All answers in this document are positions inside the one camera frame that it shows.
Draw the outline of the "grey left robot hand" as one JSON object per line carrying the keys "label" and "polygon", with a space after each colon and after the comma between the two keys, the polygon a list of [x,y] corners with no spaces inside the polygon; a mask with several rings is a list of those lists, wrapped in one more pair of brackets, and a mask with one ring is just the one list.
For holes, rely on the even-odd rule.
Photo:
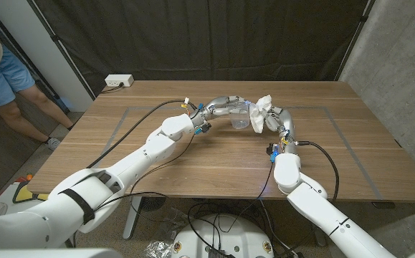
{"label": "grey left robot hand", "polygon": [[249,126],[250,101],[240,96],[221,96],[213,99],[191,116],[194,127],[203,125],[223,115],[230,117],[233,128],[243,129]]}

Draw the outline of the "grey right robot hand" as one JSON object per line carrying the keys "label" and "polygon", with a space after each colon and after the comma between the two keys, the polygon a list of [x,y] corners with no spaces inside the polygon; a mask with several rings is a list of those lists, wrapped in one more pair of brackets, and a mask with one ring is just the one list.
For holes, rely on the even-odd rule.
{"label": "grey right robot hand", "polygon": [[272,106],[264,119],[267,127],[279,133],[279,145],[283,153],[297,155],[295,145],[295,126],[288,110]]}

